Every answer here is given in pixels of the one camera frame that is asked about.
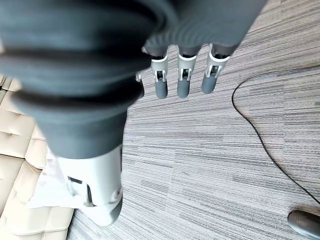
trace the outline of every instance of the gray striped carpet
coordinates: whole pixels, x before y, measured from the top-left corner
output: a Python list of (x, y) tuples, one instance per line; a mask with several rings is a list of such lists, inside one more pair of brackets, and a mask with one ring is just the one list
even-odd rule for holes
[[(142, 73), (145, 96), (125, 128), (121, 215), (99, 227), (76, 211), (68, 240), (306, 239), (287, 215), (320, 206), (268, 159), (231, 95), (249, 77), (320, 64), (320, 1), (270, 0), (210, 95), (201, 92), (207, 51), (186, 99), (176, 94), (175, 47), (166, 99), (156, 98), (150, 70)], [(274, 159), (320, 199), (320, 67), (254, 77), (235, 103)]]

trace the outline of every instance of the cord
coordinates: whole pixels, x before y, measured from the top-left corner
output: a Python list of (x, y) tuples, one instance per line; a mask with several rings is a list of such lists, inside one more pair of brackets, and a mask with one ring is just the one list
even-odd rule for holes
[(262, 144), (262, 147), (264, 149), (264, 151), (266, 152), (266, 154), (268, 155), (268, 157), (270, 158), (270, 160), (274, 163), (274, 165), (284, 174), (287, 176), (287, 178), (289, 178), (292, 182), (294, 182), (299, 188), (301, 188), (306, 194), (308, 194), (314, 201), (316, 201), (317, 204), (320, 205), (320, 201), (317, 200), (307, 189), (305, 189), (303, 186), (301, 186), (299, 183), (297, 183), (291, 176), (289, 176), (279, 165), (278, 163), (273, 159), (273, 157), (270, 155), (270, 153), (268, 152), (265, 144), (264, 144), (264, 141), (262, 140), (261, 136), (260, 136), (260, 133), (258, 132), (258, 130), (256, 129), (256, 127), (253, 125), (253, 123), (246, 117), (244, 116), (243, 113), (241, 113), (238, 108), (236, 107), (235, 105), (235, 101), (234, 101), (234, 96), (235, 96), (235, 93), (236, 91), (238, 90), (238, 88), (248, 82), (249, 80), (253, 79), (253, 78), (256, 78), (256, 77), (260, 77), (260, 76), (263, 76), (263, 75), (267, 75), (267, 74), (275, 74), (275, 73), (283, 73), (283, 72), (287, 72), (287, 71), (297, 71), (297, 70), (306, 70), (306, 69), (312, 69), (312, 68), (316, 68), (316, 67), (320, 67), (320, 65), (315, 65), (315, 66), (310, 66), (310, 67), (302, 67), (302, 68), (295, 68), (295, 69), (289, 69), (289, 70), (281, 70), (281, 71), (271, 71), (271, 72), (266, 72), (266, 73), (263, 73), (263, 74), (259, 74), (257, 76), (253, 76), (253, 77), (250, 77), (250, 78), (247, 78), (246, 80), (242, 81), (234, 90), (233, 90), (233, 93), (232, 93), (232, 97), (231, 97), (231, 101), (232, 101), (232, 105), (233, 105), (233, 108), (252, 126), (252, 128), (254, 129), (255, 133), (257, 134), (261, 144)]

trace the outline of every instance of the tufted leather cushion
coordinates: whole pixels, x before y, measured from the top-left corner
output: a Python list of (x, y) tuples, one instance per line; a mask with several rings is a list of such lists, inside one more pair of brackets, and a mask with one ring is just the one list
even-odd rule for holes
[(47, 149), (47, 141), (36, 125), (25, 153), (25, 160), (37, 169), (43, 169), (47, 164)]
[(11, 92), (17, 92), (21, 88), (22, 88), (21, 83), (16, 78), (12, 79), (11, 77), (7, 77), (7, 78), (5, 78), (5, 80), (3, 81), (3, 84), (2, 84), (2, 89), (9, 90)]
[(0, 216), (24, 160), (0, 155)]
[(0, 73), (0, 88), (4, 85), (6, 77)]
[(0, 90), (0, 104), (1, 104), (2, 100), (4, 99), (5, 95), (6, 95), (6, 91)]
[(36, 122), (13, 105), (12, 93), (8, 91), (0, 103), (0, 154), (24, 158)]
[(26, 161), (23, 162), (0, 217), (0, 239), (66, 239), (74, 211), (72, 208), (26, 208), (26, 202), (33, 195), (40, 172), (41, 170)]

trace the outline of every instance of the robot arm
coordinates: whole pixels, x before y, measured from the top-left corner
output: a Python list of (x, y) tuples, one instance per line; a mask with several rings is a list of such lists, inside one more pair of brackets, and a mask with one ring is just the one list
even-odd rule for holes
[[(179, 47), (177, 94), (187, 97), (196, 57), (211, 44), (202, 83), (217, 77), (266, 0), (2, 0), (0, 70), (21, 80), (15, 104), (34, 117), (72, 194), (100, 225), (122, 206), (127, 109), (150, 66), (168, 94), (169, 45)], [(141, 49), (144, 46), (148, 54)]]

